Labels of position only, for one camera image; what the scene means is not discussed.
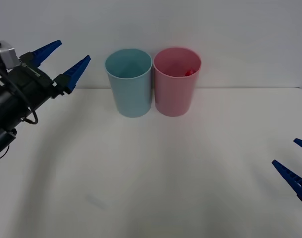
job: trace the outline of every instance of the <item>red object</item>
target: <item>red object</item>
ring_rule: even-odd
[[[185,77],[190,76],[194,73],[196,73],[196,71],[191,68],[189,71],[186,72]]]

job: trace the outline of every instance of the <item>white table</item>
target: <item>white table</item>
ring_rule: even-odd
[[[302,90],[198,89],[120,115],[109,89],[37,110],[0,160],[0,238],[302,238]]]

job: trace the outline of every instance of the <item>white wall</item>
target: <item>white wall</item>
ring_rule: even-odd
[[[0,0],[0,37],[18,54],[61,39],[55,77],[86,54],[79,87],[108,87],[108,54],[181,45],[204,60],[199,87],[302,87],[302,0]]]

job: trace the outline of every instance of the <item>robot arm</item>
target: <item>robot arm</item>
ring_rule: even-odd
[[[50,97],[72,93],[85,71],[89,55],[54,80],[38,69],[61,44],[60,40],[54,41],[18,58],[14,47],[0,41],[0,152],[16,138],[18,124],[37,124],[35,110]],[[34,121],[27,119],[31,113]]]

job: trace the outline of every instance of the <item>pink cup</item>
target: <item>pink cup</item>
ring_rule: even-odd
[[[167,116],[183,115],[191,104],[201,58],[190,49],[172,47],[157,53],[153,64],[156,108]]]

